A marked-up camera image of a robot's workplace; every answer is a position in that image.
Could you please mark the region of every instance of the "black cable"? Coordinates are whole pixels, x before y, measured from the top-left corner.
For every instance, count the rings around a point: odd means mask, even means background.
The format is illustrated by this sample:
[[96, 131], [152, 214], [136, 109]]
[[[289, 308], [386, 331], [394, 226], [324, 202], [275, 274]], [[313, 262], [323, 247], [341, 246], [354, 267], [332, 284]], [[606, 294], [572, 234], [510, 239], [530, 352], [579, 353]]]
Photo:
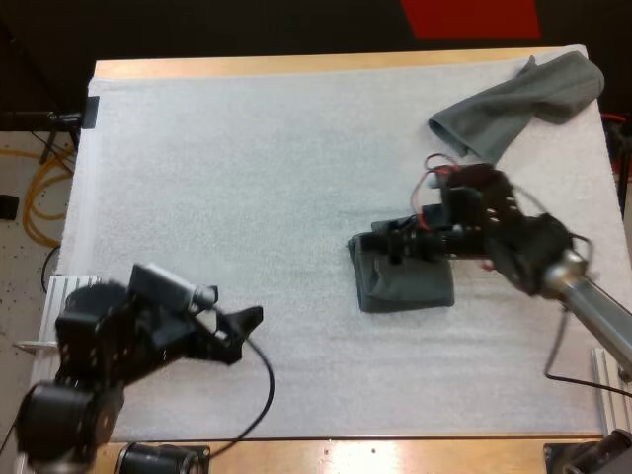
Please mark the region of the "black cable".
[[531, 194], [529, 191], [527, 191], [525, 188], [523, 188], [522, 186], [516, 185], [514, 183], [512, 183], [512, 187], [518, 191], [519, 193], [521, 193], [525, 198], [529, 199], [541, 212], [545, 213], [545, 214], [550, 214], [550, 212], [548, 211], [548, 209], [544, 206], [544, 204], [540, 201], [540, 199], [538, 199], [537, 197], [535, 197], [533, 194]]
[[215, 452], [213, 452], [208, 457], [208, 459], [214, 459], [215, 457], [220, 456], [221, 454], [226, 452], [228, 449], [233, 447], [235, 444], [237, 444], [239, 441], [243, 440], [244, 437], [246, 437], [249, 432], [251, 432], [254, 428], [257, 427], [257, 425], [261, 422], [264, 416], [268, 413], [268, 410], [270, 409], [270, 406], [273, 403], [273, 399], [275, 398], [275, 372], [273, 371], [272, 364], [270, 363], [270, 361], [268, 360], [264, 352], [259, 348], [259, 346], [253, 343], [250, 339], [246, 339], [245, 342], [252, 348], [253, 351], [255, 351], [257, 356], [259, 356], [259, 358], [261, 359], [261, 362], [264, 363], [264, 365], [266, 366], [266, 370], [268, 371], [268, 381], [270, 384], [270, 388], [268, 390], [268, 400], [266, 400], [266, 405], [264, 406], [264, 409], [257, 416], [257, 418], [248, 426], [248, 428], [242, 431], [237, 437], [229, 441], [226, 445], [220, 447]]
[[57, 150], [61, 151], [61, 152], [65, 152], [66, 150], [64, 150], [63, 148], [61, 148], [59, 145], [55, 145], [54, 143], [52, 145], [49, 145], [46, 140], [44, 140], [43, 138], [41, 138], [39, 135], [37, 135], [34, 131], [30, 131], [29, 132], [32, 136], [34, 136], [37, 140], [39, 140], [41, 143], [43, 143], [43, 146], [46, 147], [46, 149], [52, 153], [55, 156], [59, 156], [57, 155], [57, 152], [53, 149], [53, 148], [57, 148]]
[[39, 279], [40, 279], [40, 282], [41, 282], [41, 289], [43, 289], [44, 293], [48, 293], [48, 288], [46, 288], [46, 281], [45, 281], [46, 267], [48, 266], [48, 263], [50, 262], [50, 259], [52, 258], [52, 256], [60, 248], [61, 248], [60, 245], [58, 245], [56, 247], [53, 247], [52, 250], [50, 252], [48, 252], [48, 255], [46, 255], [46, 259], [43, 261], [43, 265], [41, 266], [41, 275], [39, 276]]
[[562, 309], [562, 319], [560, 321], [560, 326], [557, 330], [557, 335], [555, 336], [555, 342], [553, 343], [553, 347], [551, 348], [551, 352], [549, 353], [549, 358], [546, 360], [546, 365], [544, 366], [544, 376], [549, 380], [556, 380], [558, 382], [574, 383], [576, 385], [584, 385], [587, 387], [598, 388], [599, 390], [606, 390], [608, 392], [618, 393], [619, 395], [623, 395], [624, 397], [632, 398], [632, 393], [626, 392], [625, 390], [608, 387], [607, 385], [601, 385], [600, 383], [588, 382], [587, 380], [581, 380], [579, 378], [571, 378], [551, 374], [551, 367], [553, 366], [555, 358], [557, 357], [557, 353], [560, 351], [560, 347], [562, 346], [562, 341], [564, 340], [564, 333], [566, 332], [566, 326], [568, 322], [569, 310], [568, 308], [564, 307]]
[[11, 427], [7, 431], [7, 435], [4, 436], [4, 440], [2, 441], [2, 446], [0, 446], [0, 456], [2, 456], [2, 453], [4, 452], [4, 448], [7, 446], [7, 442], [9, 442], [9, 438], [11, 437], [11, 433], [15, 429], [17, 423], [18, 423], [18, 417], [16, 417], [16, 419], [11, 424]]
[[[74, 170], [72, 170], [68, 165], [66, 165], [62, 158], [59, 156], [59, 154], [53, 149], [57, 148], [59, 151], [61, 151], [62, 153], [65, 153], [66, 150], [64, 150], [62, 147], [60, 147], [59, 145], [55, 145], [54, 143], [51, 145], [49, 145], [46, 140], [44, 140], [43, 138], [41, 138], [39, 135], [37, 135], [34, 131], [30, 131], [30, 134], [32, 136], [34, 136], [37, 140], [39, 140], [41, 143], [43, 143], [43, 146], [45, 147], [45, 149], [49, 152], [52, 153], [52, 155], [55, 157], [55, 159], [57, 159], [59, 161], [59, 163], [61, 164], [61, 166], [63, 166], [65, 168], [65, 170], [70, 173], [70, 174], [74, 174]], [[74, 161], [72, 161], [71, 159], [69, 159], [67, 156], [64, 158], [64, 160], [70, 162], [72, 165], [75, 164]]]

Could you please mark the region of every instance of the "floor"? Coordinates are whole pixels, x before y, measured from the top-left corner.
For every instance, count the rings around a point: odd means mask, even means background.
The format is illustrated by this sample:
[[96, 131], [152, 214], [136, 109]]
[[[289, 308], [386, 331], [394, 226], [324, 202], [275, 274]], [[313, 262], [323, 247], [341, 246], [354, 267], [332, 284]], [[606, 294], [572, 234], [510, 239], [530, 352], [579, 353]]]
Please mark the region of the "floor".
[[[56, 143], [67, 146], [68, 137], [60, 135]], [[0, 149], [18, 149], [41, 153], [43, 145], [28, 132], [0, 132]], [[18, 220], [0, 221], [0, 380], [3, 389], [0, 404], [0, 439], [13, 422], [20, 401], [29, 388], [33, 357], [13, 348], [12, 343], [34, 340], [40, 330], [40, 318], [45, 300], [41, 288], [40, 272], [50, 251], [29, 239], [20, 215], [22, 198], [37, 170], [39, 162], [30, 158], [0, 156], [0, 194], [19, 196], [21, 205]], [[52, 186], [40, 197], [38, 205], [44, 212], [59, 211], [67, 205], [70, 182]], [[632, 191], [628, 203], [632, 201]], [[632, 248], [632, 209], [627, 212], [625, 229], [628, 247]], [[50, 237], [61, 238], [63, 222], [42, 226]], [[48, 273], [55, 267], [55, 259]], [[8, 451], [0, 458], [0, 472], [11, 472], [15, 458], [13, 440]]]

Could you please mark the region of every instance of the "folded gray cloth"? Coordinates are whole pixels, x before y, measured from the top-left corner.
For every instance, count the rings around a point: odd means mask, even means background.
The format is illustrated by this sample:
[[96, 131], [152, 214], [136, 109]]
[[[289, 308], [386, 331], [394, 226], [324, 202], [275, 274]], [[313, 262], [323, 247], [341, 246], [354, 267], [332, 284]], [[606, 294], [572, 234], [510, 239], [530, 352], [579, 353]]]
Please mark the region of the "folded gray cloth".
[[[387, 222], [374, 222], [379, 230]], [[357, 302], [366, 313], [390, 313], [413, 309], [452, 306], [454, 291], [449, 262], [403, 259], [389, 262], [388, 256], [365, 252], [358, 234], [349, 241], [349, 253], [355, 270]]]
[[603, 90], [603, 74], [577, 51], [541, 65], [531, 56], [518, 75], [429, 120], [431, 130], [464, 156], [496, 164], [532, 117], [565, 123]]

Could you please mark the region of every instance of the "red wire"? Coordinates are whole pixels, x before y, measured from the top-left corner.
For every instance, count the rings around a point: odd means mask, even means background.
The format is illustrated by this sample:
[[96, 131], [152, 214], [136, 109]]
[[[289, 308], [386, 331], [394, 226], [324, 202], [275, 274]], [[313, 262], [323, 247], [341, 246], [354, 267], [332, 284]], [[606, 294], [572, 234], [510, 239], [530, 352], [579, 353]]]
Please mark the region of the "red wire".
[[419, 207], [419, 189], [422, 187], [422, 184], [424, 183], [424, 181], [426, 180], [426, 178], [428, 177], [430, 173], [435, 173], [438, 175], [449, 175], [452, 171], [457, 170], [458, 168], [459, 168], [458, 165], [437, 166], [435, 168], [427, 170], [417, 182], [417, 185], [415, 186], [415, 191], [413, 192], [413, 206], [415, 208], [415, 213], [417, 214], [417, 221], [419, 222], [419, 226], [422, 229], [431, 230], [426, 224], [426, 220], [424, 219], [424, 212]]
[[620, 116], [619, 114], [601, 114], [602, 119], [618, 121], [619, 123], [625, 123], [628, 119], [624, 116]]

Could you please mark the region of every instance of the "gray fabric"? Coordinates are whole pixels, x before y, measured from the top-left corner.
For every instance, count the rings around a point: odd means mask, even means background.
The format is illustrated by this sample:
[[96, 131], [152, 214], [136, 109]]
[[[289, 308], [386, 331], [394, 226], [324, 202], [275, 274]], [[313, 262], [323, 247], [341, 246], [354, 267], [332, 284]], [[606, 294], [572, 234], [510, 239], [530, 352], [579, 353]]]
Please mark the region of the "gray fabric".
[[[385, 222], [373, 222], [373, 231]], [[422, 262], [403, 259], [392, 265], [387, 256], [365, 252], [361, 234], [348, 243], [354, 264], [359, 309], [366, 313], [391, 313], [452, 306], [452, 272], [447, 260]]]
[[565, 123], [602, 90], [603, 74], [576, 51], [539, 66], [531, 56], [514, 79], [435, 114], [429, 125], [459, 155], [471, 150], [495, 164], [531, 118]]
[[[525, 61], [94, 80], [99, 116], [81, 137], [59, 270], [127, 281], [134, 262], [155, 262], [219, 285], [226, 311], [263, 305], [253, 339], [277, 385], [252, 436], [599, 434], [594, 392], [542, 376], [558, 305], [457, 261], [449, 308], [357, 307], [346, 243], [369, 222], [410, 214], [424, 157], [447, 151], [428, 117]], [[593, 239], [599, 285], [631, 304], [596, 103], [564, 127], [534, 120], [499, 167]], [[591, 378], [594, 344], [573, 321], [556, 370]], [[247, 348], [230, 367], [181, 360], [125, 390], [115, 439], [234, 437], [267, 392]]]

